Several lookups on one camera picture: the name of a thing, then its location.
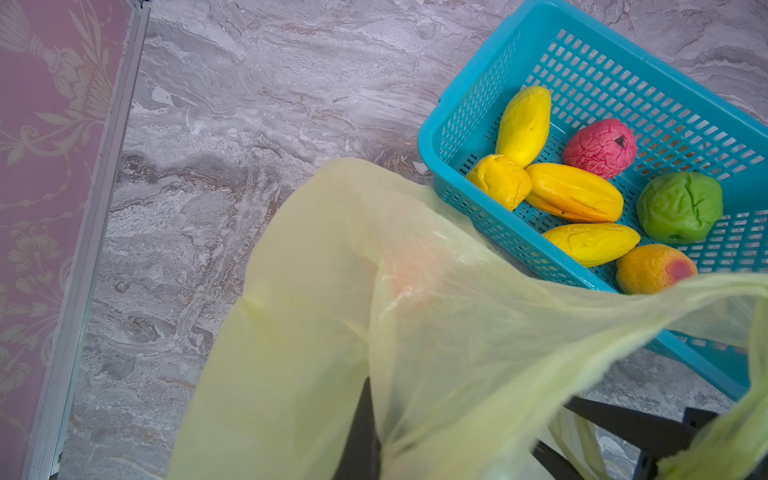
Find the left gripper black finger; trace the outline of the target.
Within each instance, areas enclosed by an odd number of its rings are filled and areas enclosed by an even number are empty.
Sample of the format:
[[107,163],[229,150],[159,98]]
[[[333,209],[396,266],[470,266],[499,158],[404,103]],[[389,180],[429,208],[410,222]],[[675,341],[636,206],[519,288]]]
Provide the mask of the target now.
[[333,479],[379,480],[380,467],[380,441],[375,428],[371,382],[367,378]]

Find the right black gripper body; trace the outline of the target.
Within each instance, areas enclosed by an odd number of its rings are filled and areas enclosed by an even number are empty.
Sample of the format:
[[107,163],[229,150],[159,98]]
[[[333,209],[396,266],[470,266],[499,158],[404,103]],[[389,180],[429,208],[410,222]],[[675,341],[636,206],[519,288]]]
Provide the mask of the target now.
[[[580,397],[573,397],[565,408],[641,450],[633,479],[651,479],[651,474],[659,473],[657,460],[689,447],[694,434],[718,417],[714,412],[688,407],[683,420],[674,421]],[[586,479],[569,460],[541,441],[532,454],[554,479]],[[767,455],[745,479],[767,479]]]

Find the orange yellow fruit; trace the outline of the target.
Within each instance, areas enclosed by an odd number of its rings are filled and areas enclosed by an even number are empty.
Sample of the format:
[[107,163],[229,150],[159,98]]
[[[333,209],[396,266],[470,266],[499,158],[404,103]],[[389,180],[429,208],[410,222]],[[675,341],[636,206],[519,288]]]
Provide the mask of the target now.
[[625,294],[654,294],[698,274],[683,252],[663,244],[636,247],[617,262],[616,281]]

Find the yellow plastic bag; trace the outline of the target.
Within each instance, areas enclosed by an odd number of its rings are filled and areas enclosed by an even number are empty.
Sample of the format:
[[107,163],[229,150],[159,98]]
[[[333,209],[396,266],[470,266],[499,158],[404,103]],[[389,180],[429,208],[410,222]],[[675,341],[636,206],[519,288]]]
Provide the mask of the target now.
[[745,348],[751,389],[661,476],[746,477],[767,453],[765,275],[646,296],[540,281],[431,188],[335,159],[255,246],[168,477],[329,479],[369,385],[386,479],[539,479],[540,439],[601,478],[564,404],[665,328]]

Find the yellow mango fruit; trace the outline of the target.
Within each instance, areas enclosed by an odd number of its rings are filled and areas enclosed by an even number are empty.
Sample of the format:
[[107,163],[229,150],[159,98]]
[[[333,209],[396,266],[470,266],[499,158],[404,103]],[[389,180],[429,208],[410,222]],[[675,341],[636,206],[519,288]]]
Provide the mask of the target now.
[[551,93],[542,86],[518,92],[505,108],[495,153],[526,168],[544,148],[550,129]]
[[568,224],[542,236],[585,268],[617,260],[641,241],[634,229],[616,224]]

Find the green fruit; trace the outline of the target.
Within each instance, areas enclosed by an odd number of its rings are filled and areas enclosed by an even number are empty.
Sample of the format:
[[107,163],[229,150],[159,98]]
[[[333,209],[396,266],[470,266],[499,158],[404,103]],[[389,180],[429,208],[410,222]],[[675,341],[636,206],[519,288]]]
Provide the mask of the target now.
[[664,174],[646,185],[636,211],[649,238],[693,244],[704,240],[723,216],[723,188],[715,178],[697,172]]

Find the teal plastic basket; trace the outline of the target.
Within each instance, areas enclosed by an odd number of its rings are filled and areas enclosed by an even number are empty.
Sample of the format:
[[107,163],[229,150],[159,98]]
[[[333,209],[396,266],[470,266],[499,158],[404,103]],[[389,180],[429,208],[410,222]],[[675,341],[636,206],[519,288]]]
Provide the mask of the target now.
[[588,129],[633,162],[614,177],[621,223],[640,228],[636,203],[655,177],[715,178],[724,214],[683,247],[703,273],[767,270],[767,130],[759,122],[564,1],[526,1],[452,81],[423,124],[419,151],[437,195],[541,279],[612,292],[616,267],[585,268],[545,238],[562,219],[529,204],[508,210],[469,182],[494,153],[502,116],[522,89],[550,91],[539,160],[559,163]]

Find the orange star fruit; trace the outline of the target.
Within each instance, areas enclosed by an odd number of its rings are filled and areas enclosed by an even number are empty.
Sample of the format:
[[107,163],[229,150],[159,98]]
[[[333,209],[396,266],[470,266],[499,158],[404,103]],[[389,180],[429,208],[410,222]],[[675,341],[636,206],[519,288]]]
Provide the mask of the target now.
[[525,171],[532,181],[526,201],[539,210],[576,223],[616,222],[623,214],[622,193],[595,174],[556,163],[534,163]]

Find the yellow lemon fruit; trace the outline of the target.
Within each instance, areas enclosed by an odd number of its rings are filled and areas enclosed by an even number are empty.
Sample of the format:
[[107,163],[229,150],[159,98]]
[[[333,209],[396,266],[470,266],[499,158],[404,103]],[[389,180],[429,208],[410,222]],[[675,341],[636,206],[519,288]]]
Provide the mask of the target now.
[[532,190],[530,175],[505,155],[482,158],[467,179],[509,211],[514,211]]

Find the red fruit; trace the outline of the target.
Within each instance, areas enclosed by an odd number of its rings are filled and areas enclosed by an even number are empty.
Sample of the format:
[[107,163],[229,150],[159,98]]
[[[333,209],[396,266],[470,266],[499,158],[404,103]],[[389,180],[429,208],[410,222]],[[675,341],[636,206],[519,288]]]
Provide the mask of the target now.
[[610,180],[634,163],[637,151],[632,131],[609,118],[578,131],[564,149],[563,162]]

